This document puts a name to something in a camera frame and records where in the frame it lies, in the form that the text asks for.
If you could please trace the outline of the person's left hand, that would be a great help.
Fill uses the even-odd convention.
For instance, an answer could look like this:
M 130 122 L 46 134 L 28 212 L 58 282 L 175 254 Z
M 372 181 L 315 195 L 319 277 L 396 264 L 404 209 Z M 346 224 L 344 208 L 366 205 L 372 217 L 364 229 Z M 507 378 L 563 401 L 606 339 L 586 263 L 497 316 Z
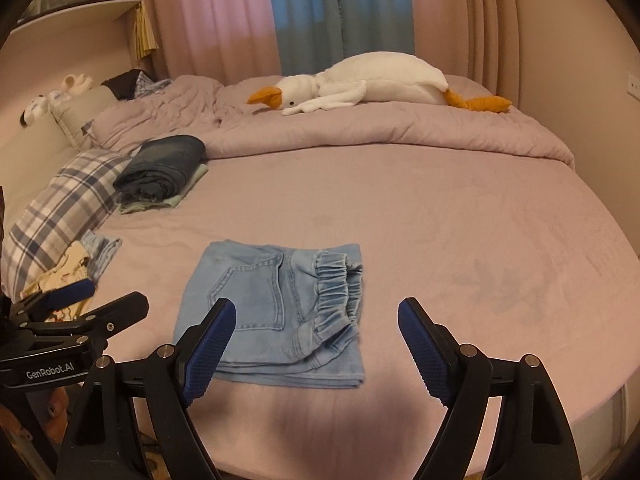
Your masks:
M 42 431 L 50 442 L 61 444 L 68 424 L 70 397 L 65 387 L 29 393 L 1 390 L 1 428 L 31 441 Z

